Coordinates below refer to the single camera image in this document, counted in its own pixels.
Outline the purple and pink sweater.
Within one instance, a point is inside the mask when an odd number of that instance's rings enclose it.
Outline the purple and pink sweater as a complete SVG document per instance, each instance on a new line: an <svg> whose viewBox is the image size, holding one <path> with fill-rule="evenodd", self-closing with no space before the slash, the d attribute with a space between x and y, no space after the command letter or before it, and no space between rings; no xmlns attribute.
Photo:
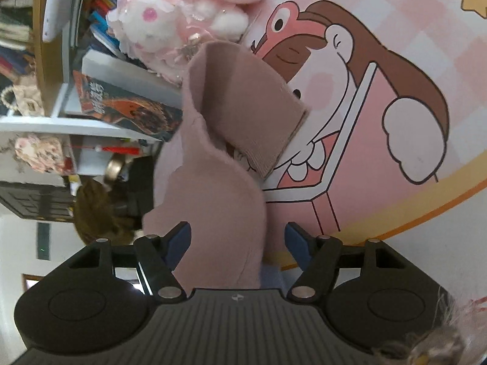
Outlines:
<svg viewBox="0 0 487 365"><path fill-rule="evenodd" d="M182 80L182 123L163 145L147 234L179 222L191 243L175 269L185 291L257 288L268 233L261 183L308 108L283 78L244 47L203 44Z"/></svg>

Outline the brown olive cloth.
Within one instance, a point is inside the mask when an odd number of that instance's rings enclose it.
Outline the brown olive cloth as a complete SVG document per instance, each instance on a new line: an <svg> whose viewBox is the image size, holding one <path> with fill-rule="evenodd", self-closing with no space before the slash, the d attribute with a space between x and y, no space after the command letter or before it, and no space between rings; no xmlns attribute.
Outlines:
<svg viewBox="0 0 487 365"><path fill-rule="evenodd" d="M142 229L140 216L120 215L115 206L127 197L120 188L108 190L89 178L78 188L73 205L73 225L81 241L89 245L106 238L113 245L130 245Z"/></svg>

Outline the metal bowl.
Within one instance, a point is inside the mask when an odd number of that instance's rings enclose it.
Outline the metal bowl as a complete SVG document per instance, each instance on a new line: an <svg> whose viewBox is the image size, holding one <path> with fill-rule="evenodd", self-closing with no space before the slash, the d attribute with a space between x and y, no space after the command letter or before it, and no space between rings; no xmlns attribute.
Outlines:
<svg viewBox="0 0 487 365"><path fill-rule="evenodd" d="M128 174L130 163L133 159L127 155L114 153L107 163L103 181L107 185L114 184L120 177Z"/></svg>

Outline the red tassel ornament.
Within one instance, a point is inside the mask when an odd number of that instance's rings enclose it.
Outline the red tassel ornament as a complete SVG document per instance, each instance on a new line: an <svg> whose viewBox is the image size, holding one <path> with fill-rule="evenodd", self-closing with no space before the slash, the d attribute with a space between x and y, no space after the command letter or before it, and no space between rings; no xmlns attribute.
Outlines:
<svg viewBox="0 0 487 365"><path fill-rule="evenodd" d="M140 156L142 151L140 148L134 147L105 147L101 145L96 146L84 146L84 145L72 145L71 148L77 149L89 149L95 152L111 152L111 153L119 153L122 155L130 155L130 156Z"/></svg>

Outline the Harry Potter book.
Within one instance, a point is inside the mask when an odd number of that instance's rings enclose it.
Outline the Harry Potter book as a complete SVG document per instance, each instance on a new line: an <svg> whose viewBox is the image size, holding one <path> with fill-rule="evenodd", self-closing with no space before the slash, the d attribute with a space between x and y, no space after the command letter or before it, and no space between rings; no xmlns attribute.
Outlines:
<svg viewBox="0 0 487 365"><path fill-rule="evenodd" d="M182 122L179 90L157 75L108 54L88 50L73 71L81 113L159 141Z"/></svg>

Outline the pink checkered desk mat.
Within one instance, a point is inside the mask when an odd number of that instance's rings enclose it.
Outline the pink checkered desk mat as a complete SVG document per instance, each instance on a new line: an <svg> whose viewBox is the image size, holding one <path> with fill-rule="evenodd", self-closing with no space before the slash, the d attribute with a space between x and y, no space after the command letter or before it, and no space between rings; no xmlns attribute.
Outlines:
<svg viewBox="0 0 487 365"><path fill-rule="evenodd" d="M462 301L486 297L486 0L265 0L244 43L310 107L263 183L284 228L384 240Z"/></svg>

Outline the row of shelf books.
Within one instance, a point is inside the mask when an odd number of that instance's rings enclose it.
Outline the row of shelf books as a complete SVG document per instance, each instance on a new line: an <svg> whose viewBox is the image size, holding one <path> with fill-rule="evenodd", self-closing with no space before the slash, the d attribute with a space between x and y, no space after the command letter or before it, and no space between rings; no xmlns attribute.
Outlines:
<svg viewBox="0 0 487 365"><path fill-rule="evenodd" d="M97 50L126 60L120 42L107 24L107 14L116 8L117 0L73 0L73 16L69 30L70 47Z"/></svg>

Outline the pink white plush bunny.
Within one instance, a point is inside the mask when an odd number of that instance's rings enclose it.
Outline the pink white plush bunny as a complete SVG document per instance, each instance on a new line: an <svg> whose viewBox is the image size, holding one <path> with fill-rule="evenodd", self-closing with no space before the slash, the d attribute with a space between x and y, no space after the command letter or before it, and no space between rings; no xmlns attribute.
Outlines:
<svg viewBox="0 0 487 365"><path fill-rule="evenodd" d="M262 0L117 0L106 21L120 50L150 72L180 85L202 44L237 43L249 17L244 8Z"/></svg>

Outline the white shelf unit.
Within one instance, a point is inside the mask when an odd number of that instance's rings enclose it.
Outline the white shelf unit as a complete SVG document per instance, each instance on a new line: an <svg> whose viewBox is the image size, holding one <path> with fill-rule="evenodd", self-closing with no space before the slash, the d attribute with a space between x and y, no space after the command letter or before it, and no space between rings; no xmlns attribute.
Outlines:
<svg viewBox="0 0 487 365"><path fill-rule="evenodd" d="M97 137L152 138L129 129L118 128L98 120L64 116L67 102L79 103L78 93L70 84L69 55L65 38L57 36L50 43L42 40L46 0L34 0L34 51L36 79L44 101L44 117L25 117L8 113L1 117L2 132L72 134Z"/></svg>

